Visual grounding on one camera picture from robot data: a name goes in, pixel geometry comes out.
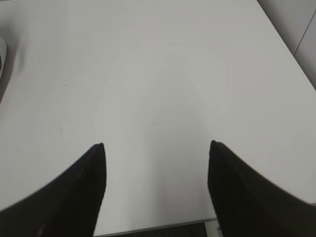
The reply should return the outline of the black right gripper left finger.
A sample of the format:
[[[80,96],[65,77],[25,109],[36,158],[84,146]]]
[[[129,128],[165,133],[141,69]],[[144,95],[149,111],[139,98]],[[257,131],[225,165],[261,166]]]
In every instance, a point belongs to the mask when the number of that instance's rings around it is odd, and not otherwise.
[[[2,237],[91,237],[106,190],[104,144],[53,181],[0,212]]]

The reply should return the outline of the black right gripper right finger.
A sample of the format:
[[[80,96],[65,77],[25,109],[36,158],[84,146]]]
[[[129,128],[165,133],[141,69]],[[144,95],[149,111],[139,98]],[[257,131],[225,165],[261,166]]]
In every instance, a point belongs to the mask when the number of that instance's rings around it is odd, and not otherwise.
[[[210,143],[208,190],[225,237],[314,237],[316,207],[278,187],[225,144]]]

